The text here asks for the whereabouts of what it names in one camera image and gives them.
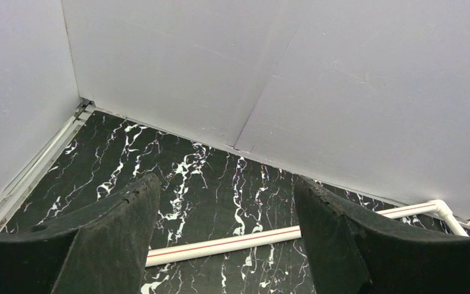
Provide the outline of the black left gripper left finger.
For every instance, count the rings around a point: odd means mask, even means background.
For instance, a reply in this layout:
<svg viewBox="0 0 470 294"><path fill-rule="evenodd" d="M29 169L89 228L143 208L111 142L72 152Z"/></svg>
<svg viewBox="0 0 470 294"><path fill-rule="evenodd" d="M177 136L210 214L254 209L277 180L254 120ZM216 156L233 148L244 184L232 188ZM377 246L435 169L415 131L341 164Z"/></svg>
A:
<svg viewBox="0 0 470 294"><path fill-rule="evenodd" d="M160 203L149 174L19 233L0 233L0 293L139 293Z"/></svg>

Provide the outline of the white PVC pipe frame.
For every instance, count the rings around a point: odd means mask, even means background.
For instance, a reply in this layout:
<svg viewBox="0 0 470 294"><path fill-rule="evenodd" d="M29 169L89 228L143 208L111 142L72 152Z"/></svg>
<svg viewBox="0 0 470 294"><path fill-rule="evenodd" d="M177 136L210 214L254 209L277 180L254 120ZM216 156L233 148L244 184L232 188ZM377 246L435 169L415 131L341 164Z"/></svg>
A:
<svg viewBox="0 0 470 294"><path fill-rule="evenodd" d="M442 200L430 200L426 203L402 206L398 208L378 211L378 214L389 219L400 219L402 217L415 216L430 213L440 217L450 228L453 234L467 236L463 223L458 221L452 210ZM212 239L208 241L185 244L181 246L166 247L163 249L149 250L145 267L164 265L167 263L180 262L210 255L224 254L258 246L280 243L299 239L302 237L300 227L286 227L265 232L256 232L249 235L232 236L229 238Z"/></svg>

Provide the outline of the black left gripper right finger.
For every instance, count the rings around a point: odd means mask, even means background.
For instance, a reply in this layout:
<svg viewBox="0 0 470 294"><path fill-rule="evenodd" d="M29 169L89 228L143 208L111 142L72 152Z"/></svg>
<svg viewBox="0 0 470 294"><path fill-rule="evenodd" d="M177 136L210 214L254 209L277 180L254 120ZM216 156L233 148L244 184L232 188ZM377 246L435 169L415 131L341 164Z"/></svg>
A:
<svg viewBox="0 0 470 294"><path fill-rule="evenodd" d="M470 237L389 219L303 176L293 195L317 293L470 293Z"/></svg>

